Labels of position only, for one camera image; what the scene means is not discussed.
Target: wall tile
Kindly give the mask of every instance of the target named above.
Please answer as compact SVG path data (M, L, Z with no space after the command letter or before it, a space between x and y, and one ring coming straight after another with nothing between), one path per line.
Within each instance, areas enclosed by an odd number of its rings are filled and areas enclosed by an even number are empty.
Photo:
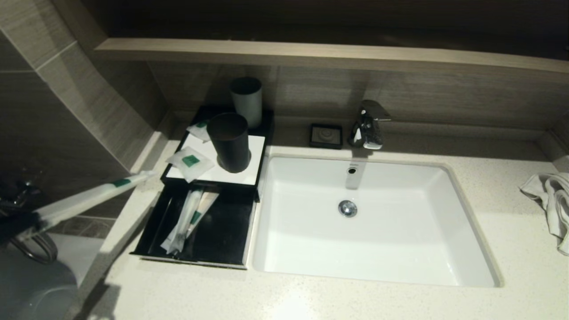
M126 202L129 200L132 191L127 191L121 195L118 195L112 199L109 199L95 207L83 212L81 217L90 218L108 218L116 219L121 214L122 208L125 206Z
M157 129L168 105L146 62L91 59L103 78L153 129Z
M565 150L569 150L569 113L566 113L552 128L553 133L559 138Z
M79 45L69 47L38 72L81 123L129 169L154 130L99 73Z
M0 30L0 71L26 71L30 65Z
M113 228L115 220L75 217L50 229L51 233L104 239Z
M569 85L449 73L380 72L152 62L173 111L186 119L204 103L230 102L229 82L263 82L275 114L354 117L363 99L378 100L400 121L547 129L567 110Z
M49 200L129 174L35 72L0 73L0 101L0 145L9 151L0 153L0 171L27 173ZM91 215L117 216L121 208Z
M75 41L50 0L0 0L0 27L38 68Z

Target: drain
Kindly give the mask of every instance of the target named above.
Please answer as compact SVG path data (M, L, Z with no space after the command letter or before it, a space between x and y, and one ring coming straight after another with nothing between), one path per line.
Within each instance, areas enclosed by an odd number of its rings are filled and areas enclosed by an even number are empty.
M357 214L357 206L350 200L344 200L338 204L338 211L348 218L351 218Z

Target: cup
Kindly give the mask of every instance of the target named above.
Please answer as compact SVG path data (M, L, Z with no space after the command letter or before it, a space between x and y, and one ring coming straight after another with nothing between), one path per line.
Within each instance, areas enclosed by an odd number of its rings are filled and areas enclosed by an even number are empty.
M237 113L222 113L209 120L207 131L217 162L228 172L239 173L251 161L247 128L247 120Z
M261 88L261 81L253 77L236 78L231 81L230 90L235 110L247 119L251 129L261 124Z

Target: backsplash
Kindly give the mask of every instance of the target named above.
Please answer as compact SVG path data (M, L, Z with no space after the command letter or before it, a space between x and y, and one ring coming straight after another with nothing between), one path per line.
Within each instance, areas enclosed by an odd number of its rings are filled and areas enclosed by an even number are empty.
M263 82L276 115L353 117L362 99L399 121L548 129L567 110L569 85L455 73L150 62L174 113L189 120L200 104L230 102L232 78Z
M552 128L552 131L559 138L566 153L569 153L569 113L563 115Z

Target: wrapped toothbrush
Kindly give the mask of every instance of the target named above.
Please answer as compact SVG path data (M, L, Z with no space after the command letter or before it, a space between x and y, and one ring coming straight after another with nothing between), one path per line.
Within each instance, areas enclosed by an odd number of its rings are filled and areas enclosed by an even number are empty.
M196 227L196 225L200 222L201 218L203 218L205 213L209 210L209 208L212 206L213 202L215 202L215 200L217 199L218 196L219 196L218 192L204 192L203 193L201 200L200 200L200 204L198 205L197 210L194 211L194 213L190 219L190 225L189 225L189 228L188 228L186 235L185 235L186 239L190 236L190 233L193 231L193 229ZM176 228L174 227L172 229L172 231L170 232L170 234L168 235L168 237L166 237L164 242L162 242L162 244L160 245L163 249L166 250L166 252L171 252L170 245L171 245L173 239L175 238L175 235L176 235Z
M186 196L184 206L180 212L180 218L178 218L178 223L174 227L174 237L170 240L168 244L166 239L166 253L178 253L184 249L185 235L188 231L189 225L192 221L193 213L196 211L197 206L200 203L201 196L204 193L202 188L197 190L190 190Z
M155 175L153 171L141 171L137 175L105 183L79 194L48 204L33 212L25 212L0 218L0 244L12 238L25 241L44 232L63 220L70 219L86 210L105 202Z

